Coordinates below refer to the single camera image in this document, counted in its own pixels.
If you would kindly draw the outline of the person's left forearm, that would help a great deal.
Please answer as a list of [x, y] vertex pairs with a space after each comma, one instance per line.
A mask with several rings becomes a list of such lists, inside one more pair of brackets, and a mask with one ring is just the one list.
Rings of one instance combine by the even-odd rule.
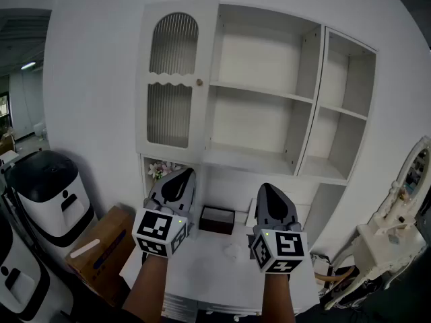
[[167, 258], [152, 254], [146, 258], [122, 306], [126, 323], [160, 323], [167, 271]]

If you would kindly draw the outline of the dark brown small box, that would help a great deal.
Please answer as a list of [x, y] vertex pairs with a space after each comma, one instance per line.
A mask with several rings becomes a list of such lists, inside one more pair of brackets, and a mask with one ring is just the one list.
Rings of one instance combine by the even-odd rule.
[[234, 229], [235, 216], [233, 210], [205, 205], [199, 218], [199, 229], [231, 235]]

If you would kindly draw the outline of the brown cardboard box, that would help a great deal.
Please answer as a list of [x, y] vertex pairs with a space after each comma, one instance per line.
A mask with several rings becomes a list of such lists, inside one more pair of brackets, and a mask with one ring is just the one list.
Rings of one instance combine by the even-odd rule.
[[69, 268], [113, 307], [128, 290], [120, 271], [135, 248], [132, 228], [133, 216], [113, 206], [65, 257]]

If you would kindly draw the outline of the ornate white vanity mirror stand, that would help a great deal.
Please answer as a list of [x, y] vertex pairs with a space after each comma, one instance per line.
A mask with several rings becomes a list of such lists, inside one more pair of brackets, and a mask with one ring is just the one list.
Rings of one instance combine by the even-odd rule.
[[336, 271], [343, 261], [354, 257], [358, 276], [324, 306], [330, 310], [361, 285], [385, 272], [400, 275], [426, 247], [416, 227], [416, 215], [431, 189], [431, 137], [422, 137], [410, 151], [386, 199], [367, 224], [358, 225], [358, 236], [333, 261]]

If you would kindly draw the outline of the person's right forearm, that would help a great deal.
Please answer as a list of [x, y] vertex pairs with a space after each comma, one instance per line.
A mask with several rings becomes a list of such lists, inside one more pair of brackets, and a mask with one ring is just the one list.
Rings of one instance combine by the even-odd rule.
[[266, 274], [262, 323], [295, 323], [288, 276]]

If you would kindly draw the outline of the pink artificial flowers in pot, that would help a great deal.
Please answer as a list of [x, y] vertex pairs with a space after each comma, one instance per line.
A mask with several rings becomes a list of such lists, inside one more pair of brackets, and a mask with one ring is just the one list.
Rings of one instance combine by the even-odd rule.
[[178, 171], [182, 166], [169, 161], [157, 161], [149, 165], [147, 174], [156, 182], [168, 174]]

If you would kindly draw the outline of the white cabinet door ribbed glass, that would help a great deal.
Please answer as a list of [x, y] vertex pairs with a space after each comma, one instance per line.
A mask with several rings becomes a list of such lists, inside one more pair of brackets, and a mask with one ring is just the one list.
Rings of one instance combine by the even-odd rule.
[[[138, 153], [199, 163], [218, 7], [216, 0], [145, 6], [135, 85]], [[197, 79], [203, 80], [202, 87]]]

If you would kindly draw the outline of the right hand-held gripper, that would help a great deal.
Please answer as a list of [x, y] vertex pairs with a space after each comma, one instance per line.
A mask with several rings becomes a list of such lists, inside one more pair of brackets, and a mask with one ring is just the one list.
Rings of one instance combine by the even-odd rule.
[[250, 250], [260, 272], [290, 274], [308, 251], [295, 204], [279, 188], [264, 183], [257, 194], [255, 219]]

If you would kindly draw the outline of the white and black service robot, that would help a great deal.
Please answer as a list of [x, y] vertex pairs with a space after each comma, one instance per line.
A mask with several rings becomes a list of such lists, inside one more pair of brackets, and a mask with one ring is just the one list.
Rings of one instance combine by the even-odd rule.
[[52, 150], [13, 163], [5, 181], [18, 195], [24, 216], [43, 240], [66, 248], [96, 220], [76, 164]]
[[25, 323], [70, 319], [73, 294], [0, 214], [0, 303]]

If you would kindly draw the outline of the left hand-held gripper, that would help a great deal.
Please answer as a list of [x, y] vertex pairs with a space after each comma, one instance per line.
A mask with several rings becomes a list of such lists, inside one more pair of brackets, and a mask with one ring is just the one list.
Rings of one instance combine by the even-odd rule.
[[159, 179], [136, 212], [132, 236], [142, 252], [171, 257], [189, 234], [190, 210], [195, 196], [193, 168], [174, 171]]

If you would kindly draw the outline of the white shelf cabinet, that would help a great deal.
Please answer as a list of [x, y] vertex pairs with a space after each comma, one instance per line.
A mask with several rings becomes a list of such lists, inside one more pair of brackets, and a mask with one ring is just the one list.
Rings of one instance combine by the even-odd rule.
[[154, 162], [197, 173], [194, 212], [207, 184], [293, 179], [318, 184], [304, 225], [309, 246], [349, 185], [374, 98], [375, 48], [324, 24], [219, 2], [205, 139], [199, 163], [140, 153], [143, 189]]

